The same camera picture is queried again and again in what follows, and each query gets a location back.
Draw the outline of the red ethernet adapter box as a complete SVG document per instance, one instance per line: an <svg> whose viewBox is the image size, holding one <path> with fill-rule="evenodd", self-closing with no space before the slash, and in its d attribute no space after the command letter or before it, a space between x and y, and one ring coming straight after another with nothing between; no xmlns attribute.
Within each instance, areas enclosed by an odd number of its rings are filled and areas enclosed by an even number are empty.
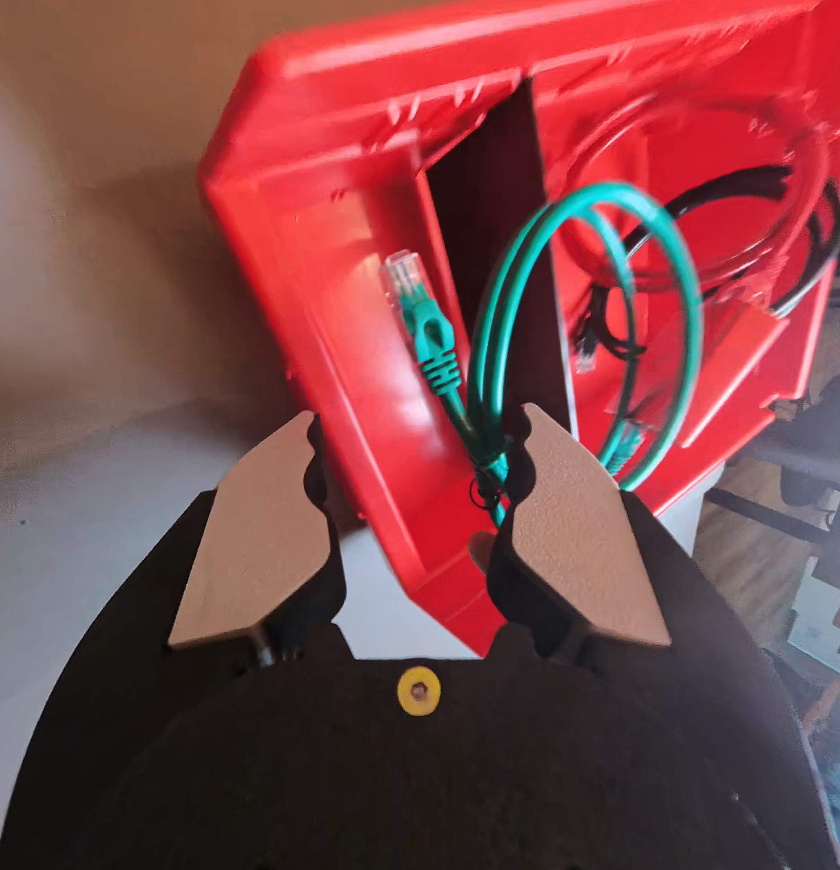
<svg viewBox="0 0 840 870"><path fill-rule="evenodd" d="M733 301L704 308L704 343L699 371L688 411L675 443L690 447L703 434L724 404L786 330L781 319L759 304ZM675 386L682 370L682 329L670 322L653 339L647 375L647 405L643 423L660 430L672 407Z"/></svg>

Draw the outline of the black bin divider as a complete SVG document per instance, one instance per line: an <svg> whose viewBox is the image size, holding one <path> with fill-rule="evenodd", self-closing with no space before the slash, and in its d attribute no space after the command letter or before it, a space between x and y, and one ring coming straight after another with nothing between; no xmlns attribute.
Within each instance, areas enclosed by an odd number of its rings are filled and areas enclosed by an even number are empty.
<svg viewBox="0 0 840 870"><path fill-rule="evenodd" d="M486 285L509 243L547 202L532 80L496 105L477 130L427 173L461 320L472 338ZM571 435L578 422L568 338L553 256L529 277L510 343L504 421L532 403Z"/></svg>

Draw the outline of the red plastic bin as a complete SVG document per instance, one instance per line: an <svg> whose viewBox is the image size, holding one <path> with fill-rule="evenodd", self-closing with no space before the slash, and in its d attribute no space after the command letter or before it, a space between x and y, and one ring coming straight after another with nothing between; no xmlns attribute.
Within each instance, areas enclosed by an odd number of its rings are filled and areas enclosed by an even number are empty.
<svg viewBox="0 0 840 870"><path fill-rule="evenodd" d="M473 651L501 625L469 536L469 451L422 378L385 260L416 253L470 337L427 173L526 79L547 203L622 181L675 210L709 304L786 330L692 446L638 487L659 514L710 486L806 388L840 198L840 2L465 2L275 38L246 63L201 189L328 458L404 593Z"/></svg>

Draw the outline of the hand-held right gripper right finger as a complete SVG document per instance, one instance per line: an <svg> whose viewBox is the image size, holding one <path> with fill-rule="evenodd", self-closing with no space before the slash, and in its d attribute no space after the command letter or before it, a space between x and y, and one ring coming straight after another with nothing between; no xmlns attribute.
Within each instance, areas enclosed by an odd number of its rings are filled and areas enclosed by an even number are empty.
<svg viewBox="0 0 840 870"><path fill-rule="evenodd" d="M600 462L541 407L524 404L487 590L545 659L591 639L669 649L670 631L625 509Z"/></svg>

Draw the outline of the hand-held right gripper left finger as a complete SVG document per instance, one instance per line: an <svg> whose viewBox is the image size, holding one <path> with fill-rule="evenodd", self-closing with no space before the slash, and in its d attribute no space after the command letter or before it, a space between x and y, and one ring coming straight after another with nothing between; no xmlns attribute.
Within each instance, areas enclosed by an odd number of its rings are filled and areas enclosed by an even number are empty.
<svg viewBox="0 0 840 870"><path fill-rule="evenodd" d="M168 646L248 639L259 656L296 656L306 632L346 599L326 511L319 416L301 411L219 482Z"/></svg>

